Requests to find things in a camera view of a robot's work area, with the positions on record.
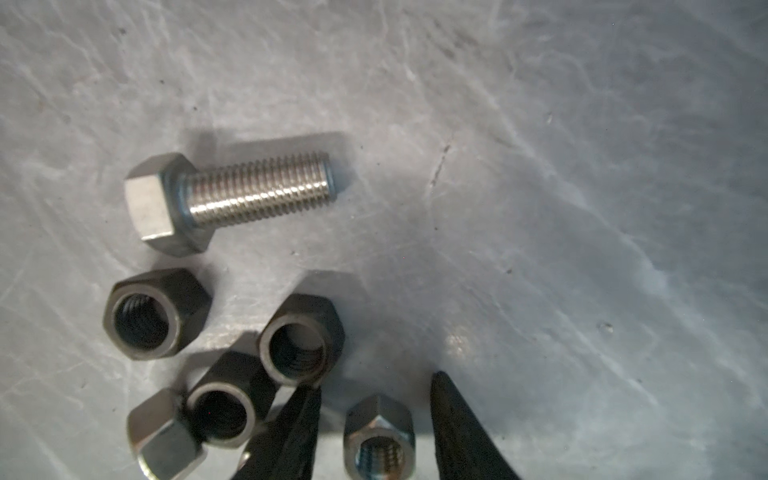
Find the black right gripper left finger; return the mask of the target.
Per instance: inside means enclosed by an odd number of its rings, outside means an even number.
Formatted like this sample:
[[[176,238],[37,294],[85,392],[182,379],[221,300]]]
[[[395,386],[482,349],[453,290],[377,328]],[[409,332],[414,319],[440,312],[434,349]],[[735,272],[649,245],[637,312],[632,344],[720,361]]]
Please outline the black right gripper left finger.
[[[246,444],[232,479],[311,479],[322,390],[297,388],[279,415]]]

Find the silver hex nut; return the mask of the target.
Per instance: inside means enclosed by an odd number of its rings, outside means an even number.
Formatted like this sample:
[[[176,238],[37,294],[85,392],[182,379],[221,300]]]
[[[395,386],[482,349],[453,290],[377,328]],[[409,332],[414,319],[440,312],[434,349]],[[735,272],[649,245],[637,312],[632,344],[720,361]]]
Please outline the silver hex nut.
[[[127,437],[147,479],[186,479],[206,451],[184,409],[183,395],[164,388],[130,411]]]
[[[410,410],[384,394],[361,400],[347,413],[344,465],[351,479],[409,479],[416,438]]]

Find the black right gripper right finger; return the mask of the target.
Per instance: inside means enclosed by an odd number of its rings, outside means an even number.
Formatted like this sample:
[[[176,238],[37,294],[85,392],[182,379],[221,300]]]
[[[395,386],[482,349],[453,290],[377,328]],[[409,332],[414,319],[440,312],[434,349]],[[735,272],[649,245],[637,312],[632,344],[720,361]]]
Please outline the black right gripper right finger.
[[[444,371],[432,375],[430,412],[440,479],[521,479]]]

